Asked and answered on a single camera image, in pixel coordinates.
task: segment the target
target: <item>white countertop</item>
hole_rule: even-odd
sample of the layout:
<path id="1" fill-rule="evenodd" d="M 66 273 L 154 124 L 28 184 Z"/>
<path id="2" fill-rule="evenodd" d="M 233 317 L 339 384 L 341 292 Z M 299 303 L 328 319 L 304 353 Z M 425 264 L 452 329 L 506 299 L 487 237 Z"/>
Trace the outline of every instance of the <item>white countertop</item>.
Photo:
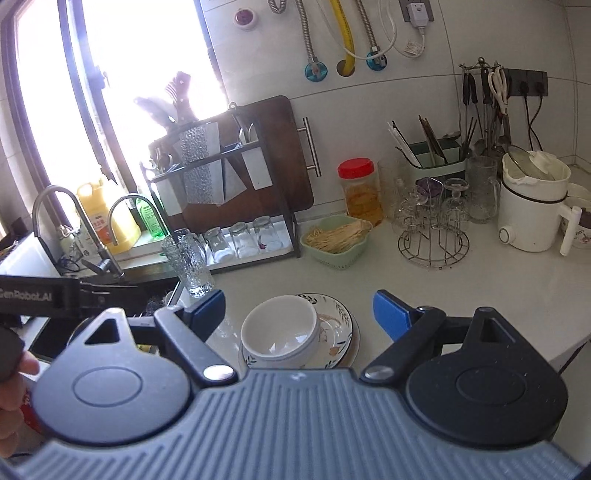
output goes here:
<path id="1" fill-rule="evenodd" d="M 234 364 L 240 326 L 256 305 L 277 295 L 324 293 L 340 300 L 359 323 L 361 345 L 353 363 L 359 372 L 392 343 L 372 313 L 374 293 L 384 288 L 409 305 L 431 305 L 454 316 L 492 306 L 558 368 L 565 353 L 591 336 L 591 251 L 573 248 L 562 257 L 556 242 L 546 252 L 522 252 L 499 242 L 496 222 L 470 224 L 467 234 L 467 256 L 442 270 L 407 261 L 398 251 L 398 234 L 383 223 L 347 270 L 304 254 L 218 274 L 216 287 L 225 293 L 227 313 L 217 338 L 208 343 Z"/>

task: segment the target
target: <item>green basket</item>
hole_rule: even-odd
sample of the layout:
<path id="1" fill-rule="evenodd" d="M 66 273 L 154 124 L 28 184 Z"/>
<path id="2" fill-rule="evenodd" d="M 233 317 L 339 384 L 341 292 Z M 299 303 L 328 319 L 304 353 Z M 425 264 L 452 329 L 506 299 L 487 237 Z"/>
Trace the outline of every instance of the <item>green basket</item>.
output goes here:
<path id="1" fill-rule="evenodd" d="M 321 230 L 332 230 L 333 228 L 338 228 L 341 225 L 353 223 L 356 220 L 358 219 L 346 215 L 333 215 L 322 219 L 320 223 L 316 224 L 315 226 Z M 353 264 L 353 262 L 355 262 L 355 260 L 357 260 L 359 256 L 365 252 L 365 249 L 368 246 L 368 236 L 366 235 L 362 242 L 352 246 L 346 252 L 342 252 L 340 254 L 323 252 L 322 250 L 318 250 L 317 248 L 311 247 L 304 243 L 304 238 L 308 235 L 310 230 L 300 237 L 300 245 L 302 248 L 310 252 L 310 255 L 312 255 L 312 257 L 314 257 L 320 263 L 328 265 L 332 268 L 337 268 L 338 270 L 344 270 Z"/>

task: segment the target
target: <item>green dish soap bottle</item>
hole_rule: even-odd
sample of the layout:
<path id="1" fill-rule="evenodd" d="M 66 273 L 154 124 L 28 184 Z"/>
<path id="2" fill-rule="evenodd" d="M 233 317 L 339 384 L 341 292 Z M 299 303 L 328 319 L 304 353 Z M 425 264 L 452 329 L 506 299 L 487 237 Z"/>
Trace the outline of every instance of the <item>green dish soap bottle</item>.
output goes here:
<path id="1" fill-rule="evenodd" d="M 144 221 L 148 232 L 150 232 L 150 235 L 152 235 L 152 238 L 164 238 L 164 232 L 158 223 L 158 219 L 156 218 L 152 207 L 142 199 L 136 199 L 135 205 L 138 208 L 139 216 L 142 217 L 142 220 Z"/>

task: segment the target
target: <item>yellow oil bottle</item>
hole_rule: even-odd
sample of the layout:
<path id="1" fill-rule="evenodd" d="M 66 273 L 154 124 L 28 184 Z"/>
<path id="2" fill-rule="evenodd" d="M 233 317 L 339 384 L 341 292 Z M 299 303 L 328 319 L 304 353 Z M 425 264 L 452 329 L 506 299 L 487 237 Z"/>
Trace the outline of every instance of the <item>yellow oil bottle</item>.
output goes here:
<path id="1" fill-rule="evenodd" d="M 100 240 L 112 254 L 127 252 L 135 245 L 141 232 L 125 202 L 117 205 L 111 219 L 117 245 L 109 235 L 107 217 L 116 200 L 125 194 L 121 187 L 100 175 L 97 181 L 80 185 L 76 193 Z"/>

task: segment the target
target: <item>wire glass rack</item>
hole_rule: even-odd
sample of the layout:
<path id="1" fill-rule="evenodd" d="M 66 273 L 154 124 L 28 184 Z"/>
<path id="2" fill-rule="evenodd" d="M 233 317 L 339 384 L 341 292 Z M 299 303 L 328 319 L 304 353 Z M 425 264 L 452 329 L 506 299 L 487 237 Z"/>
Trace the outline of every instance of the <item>wire glass rack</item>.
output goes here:
<path id="1" fill-rule="evenodd" d="M 423 267 L 443 268 L 458 263 L 470 249 L 461 219 L 444 219 L 440 196 L 428 197 L 412 215 L 402 218 L 404 231 L 398 249 L 407 260 Z"/>

